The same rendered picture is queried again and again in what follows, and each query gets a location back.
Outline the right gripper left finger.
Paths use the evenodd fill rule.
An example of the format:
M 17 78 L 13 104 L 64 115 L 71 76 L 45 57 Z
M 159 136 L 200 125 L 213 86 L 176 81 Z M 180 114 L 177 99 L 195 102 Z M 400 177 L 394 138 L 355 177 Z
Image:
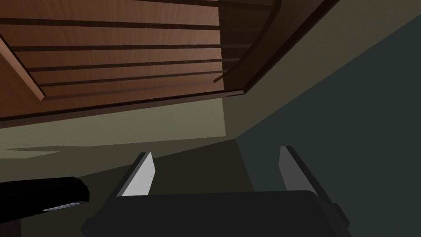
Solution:
M 152 153 L 139 154 L 117 186 L 116 197 L 148 195 L 154 176 Z

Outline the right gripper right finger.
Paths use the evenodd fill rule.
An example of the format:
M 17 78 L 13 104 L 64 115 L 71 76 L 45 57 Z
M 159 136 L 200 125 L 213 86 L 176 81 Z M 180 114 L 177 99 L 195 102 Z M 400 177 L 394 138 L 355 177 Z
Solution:
M 288 191 L 312 191 L 320 198 L 328 198 L 326 191 L 292 146 L 280 147 L 279 170 Z

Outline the black rounded block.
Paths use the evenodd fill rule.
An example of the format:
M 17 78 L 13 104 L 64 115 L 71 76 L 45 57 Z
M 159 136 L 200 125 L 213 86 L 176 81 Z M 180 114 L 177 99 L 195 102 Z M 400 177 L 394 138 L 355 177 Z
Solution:
M 0 223 L 88 202 L 88 187 L 76 177 L 0 183 Z

